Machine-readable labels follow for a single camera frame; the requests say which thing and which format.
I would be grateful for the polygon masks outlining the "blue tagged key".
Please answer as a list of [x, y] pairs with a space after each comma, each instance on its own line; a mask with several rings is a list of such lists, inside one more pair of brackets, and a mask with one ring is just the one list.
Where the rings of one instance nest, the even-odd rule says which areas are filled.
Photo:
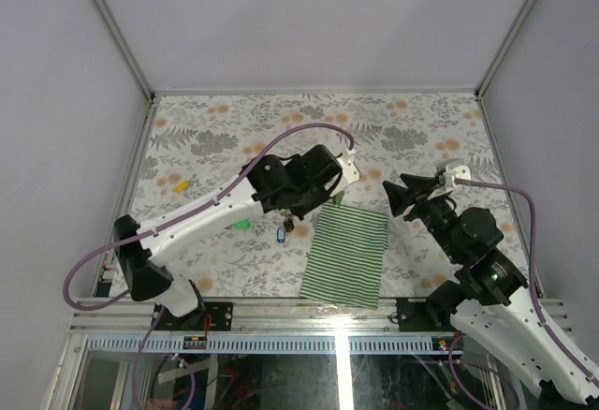
[[276, 231], [276, 241], [280, 244], [285, 243], [287, 238], [287, 230], [284, 226], [279, 226]]

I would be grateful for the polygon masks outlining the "red handled silver keyring carabiner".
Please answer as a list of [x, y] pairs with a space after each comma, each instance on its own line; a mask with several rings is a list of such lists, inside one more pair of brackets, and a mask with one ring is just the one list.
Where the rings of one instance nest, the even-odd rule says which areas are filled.
[[340, 207], [343, 203], [343, 198], [344, 198], [345, 192], [342, 190], [340, 192], [338, 192], [337, 194], [335, 194], [332, 198], [331, 198], [331, 204], [333, 206], [336, 207]]

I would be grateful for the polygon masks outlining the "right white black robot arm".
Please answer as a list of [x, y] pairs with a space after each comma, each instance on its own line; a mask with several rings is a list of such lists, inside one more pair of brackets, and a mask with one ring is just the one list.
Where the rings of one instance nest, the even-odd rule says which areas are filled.
[[499, 249], [504, 234], [491, 211], [455, 211], [451, 193], [476, 185], [464, 167], [383, 183], [392, 215], [420, 221], [458, 266], [454, 279], [426, 298], [429, 323], [441, 330], [453, 327], [476, 341], [517, 376], [540, 408], [597, 408], [597, 363], [543, 308], [534, 272], [521, 272]]

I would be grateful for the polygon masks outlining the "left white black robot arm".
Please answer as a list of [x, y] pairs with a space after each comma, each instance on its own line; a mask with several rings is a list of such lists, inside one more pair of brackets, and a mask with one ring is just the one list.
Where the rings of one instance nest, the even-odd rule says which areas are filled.
[[196, 329], [205, 317], [197, 287], [169, 271], [168, 263], [201, 238], [269, 212], [303, 219], [358, 178], [356, 151], [333, 154], [318, 144], [305, 154], [256, 157], [213, 193], [162, 216], [116, 220], [115, 249], [129, 296], [168, 309], [183, 329]]

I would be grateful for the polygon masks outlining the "green tagged key on table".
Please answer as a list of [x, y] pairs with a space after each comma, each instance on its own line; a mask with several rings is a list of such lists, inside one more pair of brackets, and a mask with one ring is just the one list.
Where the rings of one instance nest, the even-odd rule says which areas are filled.
[[234, 224], [234, 228], [237, 230], [248, 230], [252, 227], [252, 223], [249, 220], [240, 220]]

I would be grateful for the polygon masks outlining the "green striped cloth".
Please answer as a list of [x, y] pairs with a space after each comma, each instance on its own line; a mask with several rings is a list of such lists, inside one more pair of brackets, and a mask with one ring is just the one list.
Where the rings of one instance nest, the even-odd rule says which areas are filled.
[[388, 217], [345, 205], [321, 208], [299, 296], [336, 305], [378, 307]]

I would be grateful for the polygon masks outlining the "floral table mat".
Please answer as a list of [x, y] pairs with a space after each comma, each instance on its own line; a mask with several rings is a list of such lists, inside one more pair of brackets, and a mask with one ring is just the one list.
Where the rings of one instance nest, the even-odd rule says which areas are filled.
[[[324, 144], [338, 153], [348, 138], [361, 176], [344, 204], [388, 213], [383, 181], [431, 176], [440, 162], [463, 159], [477, 185], [455, 192], [458, 209], [489, 209], [504, 233], [501, 250], [526, 267], [482, 112], [466, 93], [162, 95], [128, 211], [139, 221], [172, 211], [229, 180], [264, 148], [290, 156]], [[189, 186], [177, 194], [181, 182]], [[317, 220], [312, 213], [297, 222], [280, 244], [282, 218], [269, 214], [248, 230], [196, 242], [168, 266], [207, 297], [296, 298]]]

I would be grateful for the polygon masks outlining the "yellow tag on table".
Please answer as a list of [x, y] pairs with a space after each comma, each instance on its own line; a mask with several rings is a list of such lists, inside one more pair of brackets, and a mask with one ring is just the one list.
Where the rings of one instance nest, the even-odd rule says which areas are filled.
[[174, 191], [177, 194], [181, 194], [188, 188], [188, 186], [189, 186], [189, 182], [181, 182], [175, 187]]

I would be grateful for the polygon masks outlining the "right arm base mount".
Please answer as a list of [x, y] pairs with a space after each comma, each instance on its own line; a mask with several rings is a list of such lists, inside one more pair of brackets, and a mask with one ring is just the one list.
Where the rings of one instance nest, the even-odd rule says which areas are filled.
[[445, 281], [426, 298], [396, 298], [396, 310], [387, 319], [400, 332], [453, 331], [450, 318], [465, 299], [457, 283]]

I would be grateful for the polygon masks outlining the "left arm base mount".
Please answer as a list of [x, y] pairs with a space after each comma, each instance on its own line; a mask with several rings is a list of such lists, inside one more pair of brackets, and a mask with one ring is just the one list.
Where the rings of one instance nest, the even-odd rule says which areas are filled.
[[234, 304], [232, 301], [203, 300], [198, 309], [185, 316], [174, 316], [169, 310], [165, 310], [154, 328], [156, 330], [199, 331], [202, 333], [231, 331], [233, 315]]

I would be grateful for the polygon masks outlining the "aluminium front rail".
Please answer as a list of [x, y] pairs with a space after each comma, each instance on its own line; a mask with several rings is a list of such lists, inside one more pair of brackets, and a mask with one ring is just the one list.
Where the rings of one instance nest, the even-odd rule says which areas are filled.
[[[275, 298], [230, 298], [233, 304], [232, 334], [324, 335], [346, 329], [356, 335], [397, 332], [403, 315], [394, 299], [379, 301], [376, 309], [338, 306], [313, 300]], [[129, 298], [88, 311], [76, 310], [69, 324], [72, 333], [133, 333], [150, 327], [154, 313], [151, 302]]]

